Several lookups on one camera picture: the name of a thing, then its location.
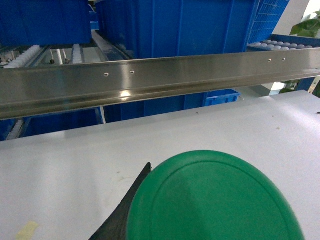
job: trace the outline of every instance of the black triangular piece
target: black triangular piece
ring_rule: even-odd
[[[120,204],[89,240],[126,240],[127,220],[131,203],[138,188],[150,172],[151,163],[148,162]]]

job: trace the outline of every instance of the stainless steel rail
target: stainless steel rail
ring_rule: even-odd
[[[3,69],[0,119],[320,76],[320,48]]]

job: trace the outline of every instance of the green plastic disc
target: green plastic disc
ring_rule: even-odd
[[[127,240],[303,240],[277,187],[247,162],[216,151],[174,156],[138,189]]]

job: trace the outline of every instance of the white table surface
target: white table surface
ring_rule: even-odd
[[[304,91],[0,142],[0,239],[87,240],[147,162],[193,150],[266,174],[320,239],[320,99]]]

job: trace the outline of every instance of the blue storage bin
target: blue storage bin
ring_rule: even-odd
[[[262,0],[254,20],[248,43],[269,38],[276,28],[290,0]]]
[[[0,121],[0,141],[5,141],[16,123],[15,119]]]
[[[3,46],[90,43],[87,0],[1,0]]]
[[[236,102],[238,100],[238,96],[240,96],[239,92],[232,89],[225,89],[205,93],[122,103],[105,106],[103,108],[106,122],[113,123],[187,109]]]
[[[241,93],[232,89],[212,91],[207,95],[205,106],[236,102],[240,95]]]
[[[259,0],[100,0],[101,33],[136,59],[244,52]]]
[[[21,137],[77,129],[102,124],[99,108],[26,117]]]

